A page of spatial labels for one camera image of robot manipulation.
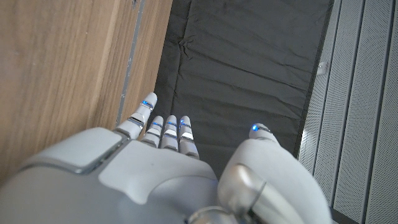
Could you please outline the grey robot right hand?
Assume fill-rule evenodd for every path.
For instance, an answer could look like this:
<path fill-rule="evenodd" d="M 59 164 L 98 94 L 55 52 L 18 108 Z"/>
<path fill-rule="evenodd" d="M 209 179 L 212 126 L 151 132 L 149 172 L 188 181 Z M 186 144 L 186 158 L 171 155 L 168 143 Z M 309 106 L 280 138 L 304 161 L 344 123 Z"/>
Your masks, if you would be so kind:
<path fill-rule="evenodd" d="M 220 177 L 190 118 L 151 118 L 149 93 L 114 130 L 91 128 L 26 160 L 1 186 L 2 223 L 331 223 L 313 176 L 263 124 Z"/>

